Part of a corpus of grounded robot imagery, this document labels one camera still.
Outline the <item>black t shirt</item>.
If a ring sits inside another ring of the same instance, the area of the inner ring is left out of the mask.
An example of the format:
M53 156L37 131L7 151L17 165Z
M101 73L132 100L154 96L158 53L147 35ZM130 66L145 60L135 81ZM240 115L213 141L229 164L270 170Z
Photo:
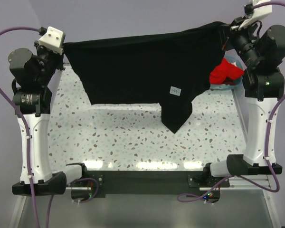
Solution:
M92 105L159 104L173 133L192 114L192 101L210 88L225 55L223 22L189 30L64 44L64 53Z

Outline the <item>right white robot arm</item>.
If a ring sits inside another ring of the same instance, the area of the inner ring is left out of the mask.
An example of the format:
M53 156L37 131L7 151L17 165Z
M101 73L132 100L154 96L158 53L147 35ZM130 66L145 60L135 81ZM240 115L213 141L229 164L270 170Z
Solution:
M278 107L282 102L285 78L279 65L285 57L285 26L272 25L263 36L254 34L261 21L247 28L225 30L224 49L234 49L246 65L242 78L248 107L248 136L243 154L230 154L224 161L208 163L202 181L212 187L219 177L279 175L282 166L275 156L275 131Z

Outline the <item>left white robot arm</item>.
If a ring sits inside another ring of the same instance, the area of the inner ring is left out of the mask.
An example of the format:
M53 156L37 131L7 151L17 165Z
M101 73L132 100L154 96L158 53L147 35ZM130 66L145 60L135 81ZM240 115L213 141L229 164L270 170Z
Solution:
M62 195L74 182L85 186L89 181L83 163L71 163L61 171L52 170L48 157L48 124L52 91L48 84L55 73L62 73L63 55L44 45L34 44L37 53L18 48L8 56L14 79L12 104L22 140L22 170L12 193L21 196Z

